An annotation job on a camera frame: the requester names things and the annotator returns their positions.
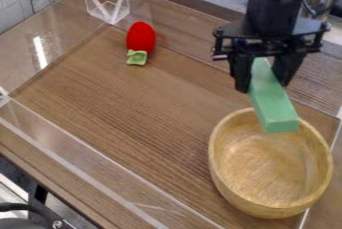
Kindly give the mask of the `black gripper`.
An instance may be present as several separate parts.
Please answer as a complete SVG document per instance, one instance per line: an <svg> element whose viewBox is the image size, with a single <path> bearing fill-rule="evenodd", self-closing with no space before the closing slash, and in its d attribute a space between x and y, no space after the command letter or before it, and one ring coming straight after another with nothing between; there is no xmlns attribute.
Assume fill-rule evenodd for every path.
<svg viewBox="0 0 342 229"><path fill-rule="evenodd" d="M246 21L225 24L212 30L214 37L212 60L228 59L234 89L246 93L255 56L275 56L271 69L279 84L285 87L296 74L305 54L320 51L321 38L329 30L329 23L308 18L296 20L288 34L275 35L261 35L251 28Z"/></svg>

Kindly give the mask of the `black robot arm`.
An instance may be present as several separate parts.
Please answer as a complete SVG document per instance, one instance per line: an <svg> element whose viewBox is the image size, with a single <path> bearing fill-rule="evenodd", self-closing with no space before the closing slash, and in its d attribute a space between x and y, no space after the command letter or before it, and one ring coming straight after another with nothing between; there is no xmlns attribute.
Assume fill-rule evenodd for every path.
<svg viewBox="0 0 342 229"><path fill-rule="evenodd" d="M212 30L212 58L228 62L238 92L249 89L256 58L273 59L275 79L287 86L305 56L320 51L329 26L301 17L300 11L305 8L304 0L246 0L242 20Z"/></svg>

